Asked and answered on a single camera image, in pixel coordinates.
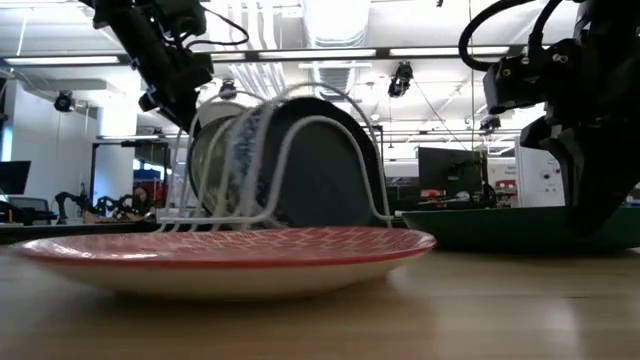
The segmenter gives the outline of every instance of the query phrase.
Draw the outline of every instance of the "column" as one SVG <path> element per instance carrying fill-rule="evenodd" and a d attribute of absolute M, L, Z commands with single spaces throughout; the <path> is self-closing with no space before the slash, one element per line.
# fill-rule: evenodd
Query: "column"
<path fill-rule="evenodd" d="M 98 110 L 98 133 L 102 136 L 135 135 L 138 105 L 125 96 L 113 95 Z M 96 151 L 94 202 L 102 196 L 117 199 L 133 191 L 134 148 L 102 145 Z"/>

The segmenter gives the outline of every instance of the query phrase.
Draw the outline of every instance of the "ceiling light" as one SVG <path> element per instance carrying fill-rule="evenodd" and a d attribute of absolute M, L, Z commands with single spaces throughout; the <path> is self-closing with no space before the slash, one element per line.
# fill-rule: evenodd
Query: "ceiling light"
<path fill-rule="evenodd" d="M 24 1 L 24 0 L 0 0 L 0 9 L 23 9 L 23 8 L 51 8 L 58 6 L 84 6 L 81 2 L 69 2 L 68 0 L 37 0 L 37 1 Z"/>
<path fill-rule="evenodd" d="M 506 54 L 509 51 L 508 46 L 473 46 L 469 47 L 469 54 L 489 55 L 489 54 Z M 457 47 L 446 48 L 404 48 L 391 49 L 391 56 L 447 56 L 458 55 Z"/>
<path fill-rule="evenodd" d="M 120 64 L 117 56 L 15 57 L 4 61 L 11 66 Z"/>
<path fill-rule="evenodd" d="M 298 64 L 298 69 L 301 70 L 313 70 L 313 69 L 369 69 L 373 66 L 371 63 L 356 63 L 356 62 L 344 62 L 344 61 L 323 61 L 320 63 L 305 63 Z"/>
<path fill-rule="evenodd" d="M 121 135 L 121 136 L 110 136 L 104 135 L 98 137 L 100 140 L 158 140 L 160 139 L 160 135 Z"/>
<path fill-rule="evenodd" d="M 322 59 L 322 58 L 366 58 L 376 56 L 375 49 L 331 49 L 297 51 L 260 51 L 260 59 Z"/>
<path fill-rule="evenodd" d="M 36 0 L 36 1 L 24 1 L 24 0 L 0 0 L 0 4 L 33 4 L 33 3 L 63 3 L 68 0 Z"/>
<path fill-rule="evenodd" d="M 238 61 L 244 60 L 246 57 L 244 53 L 213 53 L 211 54 L 211 61 L 225 62 L 225 61 Z"/>

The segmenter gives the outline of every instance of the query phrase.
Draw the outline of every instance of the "security camera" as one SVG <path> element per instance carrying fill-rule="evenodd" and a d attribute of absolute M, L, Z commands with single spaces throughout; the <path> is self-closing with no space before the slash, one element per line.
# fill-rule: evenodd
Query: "security camera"
<path fill-rule="evenodd" d="M 233 79 L 222 80 L 222 86 L 220 86 L 220 98 L 222 100 L 233 100 L 238 96 L 236 92 L 235 81 Z"/>
<path fill-rule="evenodd" d="M 72 112 L 76 107 L 76 101 L 72 95 L 71 91 L 60 91 L 56 101 L 53 103 L 53 107 L 59 112 Z"/>
<path fill-rule="evenodd" d="M 484 131 L 485 135 L 493 134 L 500 127 L 502 127 L 500 118 L 495 115 L 489 115 L 480 120 L 480 130 Z"/>
<path fill-rule="evenodd" d="M 403 96 L 409 86 L 411 86 L 411 80 L 413 80 L 413 68 L 408 61 L 400 61 L 395 74 L 391 77 L 391 84 L 389 84 L 389 97 L 399 98 Z"/>

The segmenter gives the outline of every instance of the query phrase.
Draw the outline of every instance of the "dark green bowl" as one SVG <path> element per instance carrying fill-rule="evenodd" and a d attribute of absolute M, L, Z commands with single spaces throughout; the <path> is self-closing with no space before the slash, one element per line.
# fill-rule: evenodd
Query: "dark green bowl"
<path fill-rule="evenodd" d="M 503 253 L 598 253 L 640 247 L 640 209 L 620 208 L 595 234 L 567 226 L 564 207 L 403 213 L 411 229 L 428 232 L 439 249 Z"/>

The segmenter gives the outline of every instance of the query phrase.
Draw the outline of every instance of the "desk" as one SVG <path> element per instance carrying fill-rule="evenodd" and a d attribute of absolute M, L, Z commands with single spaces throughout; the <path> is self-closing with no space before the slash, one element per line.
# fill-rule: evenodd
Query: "desk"
<path fill-rule="evenodd" d="M 637 360 L 640 255 L 428 254 L 388 280 L 256 304 L 127 299 L 0 256 L 0 359 Z"/>

